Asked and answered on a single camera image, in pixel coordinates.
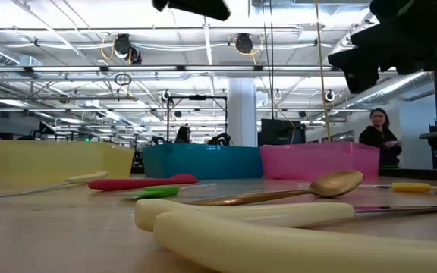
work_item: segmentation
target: plastic bin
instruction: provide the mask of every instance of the plastic bin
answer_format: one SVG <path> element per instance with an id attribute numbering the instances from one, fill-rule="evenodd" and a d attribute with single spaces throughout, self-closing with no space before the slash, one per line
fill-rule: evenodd
<path id="1" fill-rule="evenodd" d="M 198 179 L 258 178 L 263 176 L 259 148 L 171 144 L 143 150 L 147 177 L 170 178 L 192 174 Z"/>
<path id="2" fill-rule="evenodd" d="M 111 143 L 0 140 L 0 180 L 51 184 L 96 171 L 126 178 L 133 157 L 133 149 Z"/>
<path id="3" fill-rule="evenodd" d="M 376 183 L 379 149 L 360 143 L 308 143 L 262 146 L 264 175 L 276 180 L 314 181 L 333 171 L 356 170 L 364 183 Z"/>

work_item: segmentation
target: person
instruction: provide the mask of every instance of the person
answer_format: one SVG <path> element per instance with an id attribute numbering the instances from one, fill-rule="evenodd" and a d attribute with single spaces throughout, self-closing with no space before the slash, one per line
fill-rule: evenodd
<path id="1" fill-rule="evenodd" d="M 174 142 L 175 143 L 187 143 L 187 144 L 190 144 L 190 135 L 191 135 L 190 128 L 182 126 L 178 130 L 178 133 L 176 134 L 176 138 L 174 139 Z"/>
<path id="2" fill-rule="evenodd" d="M 388 129 L 390 120 L 387 113 L 380 108 L 370 112 L 372 125 L 368 126 L 361 134 L 359 142 L 380 149 L 379 164 L 386 167 L 397 167 L 398 156 L 402 152 L 401 142 Z"/>

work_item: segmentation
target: dark hair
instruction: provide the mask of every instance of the dark hair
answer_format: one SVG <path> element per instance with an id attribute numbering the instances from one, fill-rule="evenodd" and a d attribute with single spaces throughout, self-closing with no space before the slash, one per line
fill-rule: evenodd
<path id="1" fill-rule="evenodd" d="M 176 134 L 175 142 L 182 142 L 182 143 L 190 143 L 190 138 L 188 136 L 188 133 L 191 132 L 190 128 L 182 126 L 178 130 L 178 133 Z"/>
<path id="2" fill-rule="evenodd" d="M 384 122 L 383 127 L 384 127 L 384 128 L 388 128 L 388 127 L 391 125 L 391 121 L 388 119 L 387 112 L 385 112 L 385 110 L 382 109 L 382 108 L 376 108 L 376 109 L 373 109 L 373 110 L 370 112 L 370 118 L 372 118 L 373 113 L 375 113 L 375 112 L 381 112 L 381 113 L 384 114 L 385 122 Z"/>

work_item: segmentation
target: desk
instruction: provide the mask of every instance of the desk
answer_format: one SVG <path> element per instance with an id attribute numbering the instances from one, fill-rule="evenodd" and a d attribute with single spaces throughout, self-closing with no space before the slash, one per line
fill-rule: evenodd
<path id="1" fill-rule="evenodd" d="M 383 183 L 393 181 L 411 182 L 382 178 Z M 215 192 L 198 197 L 296 187 L 292 182 L 262 180 L 225 180 L 217 184 Z M 437 196 L 361 188 L 336 200 L 299 196 L 274 203 L 312 201 L 349 202 L 354 206 L 437 205 Z M 362 216 L 314 228 L 437 240 L 437 214 Z M 151 233 L 136 229 L 133 202 L 121 201 L 117 193 L 95 193 L 86 187 L 0 198 L 0 272 L 9 271 L 211 272 L 162 249 Z"/>

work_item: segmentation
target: pillar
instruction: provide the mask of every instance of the pillar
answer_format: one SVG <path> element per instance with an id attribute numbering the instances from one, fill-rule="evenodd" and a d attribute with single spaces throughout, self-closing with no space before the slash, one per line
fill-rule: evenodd
<path id="1" fill-rule="evenodd" d="M 236 146 L 257 146 L 256 84 L 253 78 L 228 80 L 228 134 Z"/>

